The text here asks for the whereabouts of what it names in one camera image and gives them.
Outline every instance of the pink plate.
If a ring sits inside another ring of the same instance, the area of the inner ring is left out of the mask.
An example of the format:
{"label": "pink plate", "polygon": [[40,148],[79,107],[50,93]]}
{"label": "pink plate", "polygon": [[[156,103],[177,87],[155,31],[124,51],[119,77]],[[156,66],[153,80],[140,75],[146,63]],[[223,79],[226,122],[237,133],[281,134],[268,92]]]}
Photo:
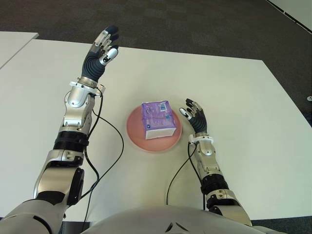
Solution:
{"label": "pink plate", "polygon": [[142,108],[136,107],[128,117],[127,133],[131,141],[139,148],[148,152],[159,152],[171,149],[179,140],[182,133],[181,122],[174,111],[176,130],[173,136],[145,139],[144,128],[142,124]]}

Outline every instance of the purple package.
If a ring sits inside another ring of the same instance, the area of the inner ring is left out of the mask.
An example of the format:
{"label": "purple package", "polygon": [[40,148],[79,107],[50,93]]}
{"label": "purple package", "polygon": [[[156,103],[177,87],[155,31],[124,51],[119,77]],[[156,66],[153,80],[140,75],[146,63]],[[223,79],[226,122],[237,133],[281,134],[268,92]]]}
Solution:
{"label": "purple package", "polygon": [[172,136],[176,123],[168,101],[142,103],[145,139]]}

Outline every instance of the robotic hand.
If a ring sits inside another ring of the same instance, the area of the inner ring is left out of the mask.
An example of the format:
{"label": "robotic hand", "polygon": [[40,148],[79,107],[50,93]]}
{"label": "robotic hand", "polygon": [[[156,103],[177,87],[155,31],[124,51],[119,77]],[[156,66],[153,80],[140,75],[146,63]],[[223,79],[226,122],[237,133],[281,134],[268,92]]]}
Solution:
{"label": "robotic hand", "polygon": [[190,108],[186,110],[180,108],[181,114],[188,119],[196,134],[207,134],[207,121],[203,109],[197,102],[188,98],[186,99],[186,105]]}
{"label": "robotic hand", "polygon": [[83,62],[82,78],[97,82],[103,75],[105,66],[118,54],[118,46],[111,46],[111,43],[119,38],[117,32],[118,28],[111,25],[96,38]]}
{"label": "robotic hand", "polygon": [[195,136],[189,136],[189,143],[197,145],[195,158],[201,179],[201,191],[206,196],[210,212],[225,216],[251,226],[250,219],[242,208],[234,192],[229,190],[221,169],[215,159],[214,139],[207,133],[207,121],[203,109],[197,102],[186,99],[186,110],[180,112],[190,122]]}

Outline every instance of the dark floor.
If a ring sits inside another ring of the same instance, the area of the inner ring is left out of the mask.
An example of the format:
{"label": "dark floor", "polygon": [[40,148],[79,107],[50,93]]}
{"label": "dark floor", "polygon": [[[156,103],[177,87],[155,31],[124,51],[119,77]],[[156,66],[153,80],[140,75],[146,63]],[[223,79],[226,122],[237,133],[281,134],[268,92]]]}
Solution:
{"label": "dark floor", "polygon": [[[120,28],[120,46],[261,59],[311,121],[307,96],[312,95],[312,36],[265,0],[0,3],[0,31],[38,32],[40,39],[92,43],[114,23]],[[306,217],[256,223],[290,234],[312,233],[311,218]]]}

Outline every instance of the wire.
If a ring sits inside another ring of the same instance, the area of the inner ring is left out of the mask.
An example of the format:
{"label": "wire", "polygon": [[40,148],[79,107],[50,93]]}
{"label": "wire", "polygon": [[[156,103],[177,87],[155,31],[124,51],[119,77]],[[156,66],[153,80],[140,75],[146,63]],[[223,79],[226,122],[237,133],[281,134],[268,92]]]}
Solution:
{"label": "wire", "polygon": [[192,157],[193,154],[195,153],[196,148],[197,148],[197,145],[195,146],[195,149],[194,149],[194,151],[192,152],[191,155],[190,155],[190,153],[188,152],[188,154],[189,154],[188,159],[182,164],[182,166],[181,166],[181,167],[179,168],[179,170],[176,172],[175,176],[172,178],[172,180],[171,180],[171,182],[170,182],[170,184],[169,184],[169,187],[168,187],[168,191],[167,191],[166,205],[168,205],[168,195],[169,195],[169,190],[170,190],[170,187],[171,187],[172,182],[174,181],[176,175],[181,171],[181,169],[183,168],[183,166],[187,163],[187,161],[188,161],[188,160],[191,160],[191,157]]}
{"label": "wire", "polygon": [[101,93],[101,103],[100,103],[100,105],[99,105],[98,115],[96,115],[96,116],[97,116],[97,119],[96,119],[96,121],[95,121],[95,123],[94,123],[92,129],[90,130],[87,139],[90,138],[90,136],[91,136],[93,130],[95,129],[95,127],[96,127],[96,125],[97,125],[97,123],[98,123],[98,120],[99,120],[99,118],[100,118],[101,111],[102,111],[102,106],[103,106],[103,93],[102,93],[102,91],[101,91],[100,89],[97,88],[97,90],[99,90],[99,92]]}
{"label": "wire", "polygon": [[114,126],[112,125],[109,121],[107,121],[106,119],[102,118],[100,115],[97,115],[94,110],[92,110],[92,112],[97,116],[98,119],[102,119],[104,120],[106,123],[108,123],[109,125],[111,125],[116,131],[117,133],[119,134],[120,138],[121,138],[121,141],[122,141],[122,149],[121,149],[121,153],[119,155],[119,157],[115,160],[115,162],[106,170],[106,172],[99,178],[97,179],[93,185],[91,186],[91,188],[84,194],[81,196],[80,199],[84,198],[85,196],[87,196],[89,193],[90,193],[90,196],[89,196],[89,201],[88,201],[88,206],[87,206],[87,211],[86,211],[86,215],[84,217],[84,221],[83,221],[83,225],[82,225],[82,229],[81,231],[83,232],[83,229],[84,229],[84,226],[85,226],[85,223],[86,223],[86,220],[87,220],[87,216],[88,216],[88,211],[89,211],[89,207],[90,207],[90,201],[91,201],[91,196],[92,196],[92,192],[94,190],[94,188],[98,185],[98,183],[100,182],[100,180],[112,169],[112,167],[119,161],[119,159],[121,158],[122,156],[122,153],[123,153],[123,150],[124,150],[124,140],[123,140],[123,137],[120,133],[120,131]]}
{"label": "wire", "polygon": [[118,162],[118,160],[120,159],[120,157],[121,157],[121,155],[122,155],[122,153],[123,153],[123,150],[124,150],[124,141],[123,141],[123,137],[122,137],[122,135],[121,135],[121,133],[120,133],[120,131],[114,126],[114,125],[112,125],[109,121],[107,121],[106,119],[104,119],[104,118],[102,118],[101,116],[99,116],[99,118],[100,119],[102,119],[102,120],[104,120],[106,123],[108,123],[109,125],[111,125],[115,130],[116,130],[116,132],[119,134],[119,136],[120,136],[120,138],[121,138],[121,141],[122,141],[122,149],[121,149],[121,153],[120,153],[120,155],[119,155],[119,157],[116,159],[116,161],[111,165],[111,167],[100,177],[100,179],[99,180],[101,180],[108,172],[109,172],[109,170]]}
{"label": "wire", "polygon": [[193,169],[194,169],[194,171],[195,171],[195,173],[196,173],[196,175],[197,175],[197,178],[198,178],[198,180],[199,180],[199,182],[200,182],[200,184],[201,184],[200,176],[199,176],[197,170],[195,169],[195,166],[194,166],[194,164],[193,164],[193,161],[191,160],[191,157],[190,157],[190,144],[187,145],[187,154],[188,154],[188,156],[189,156],[191,165],[192,165],[192,167],[193,167]]}
{"label": "wire", "polygon": [[[188,155],[189,155],[189,158],[190,158],[190,144],[188,144],[188,146],[187,146],[187,152],[188,152]],[[190,158],[190,162],[191,162],[191,165],[192,165],[192,167],[193,167],[193,169],[194,169],[194,171],[195,171],[195,173],[196,173],[196,175],[197,175],[197,178],[198,178],[198,180],[199,180],[199,182],[200,182],[200,185],[202,185],[202,181],[201,181],[201,179],[200,179],[200,176],[199,176],[197,170],[195,169],[195,166],[194,166],[193,161],[191,160],[191,158]],[[204,211],[206,210],[205,194],[203,194],[203,210],[204,210]]]}
{"label": "wire", "polygon": [[[103,106],[103,93],[100,89],[98,89],[99,92],[101,93],[101,103],[100,103],[100,106],[99,106],[99,111],[98,111],[98,116],[101,114],[101,111],[102,111],[102,106]],[[99,117],[97,117],[94,125],[92,126],[90,132],[89,132],[89,135],[87,136],[87,140],[89,140],[93,130],[95,129],[95,127],[97,126],[98,124],[98,120],[99,120]],[[95,166],[93,166],[92,162],[90,161],[89,157],[88,157],[88,153],[87,153],[87,146],[84,147],[84,156],[88,162],[88,164],[90,165],[90,167],[92,168],[92,170],[94,171],[94,173],[96,174],[97,176],[97,181],[99,181],[99,174],[98,174],[98,171],[96,170]]]}
{"label": "wire", "polygon": [[85,224],[86,224],[86,220],[87,220],[87,216],[88,216],[88,211],[89,211],[89,207],[90,207],[90,201],[91,201],[92,192],[93,192],[93,190],[91,191],[90,196],[89,196],[87,211],[86,211],[86,215],[85,215],[85,217],[84,217],[84,221],[83,221],[83,224],[82,224],[81,232],[84,231],[84,226],[85,226]]}

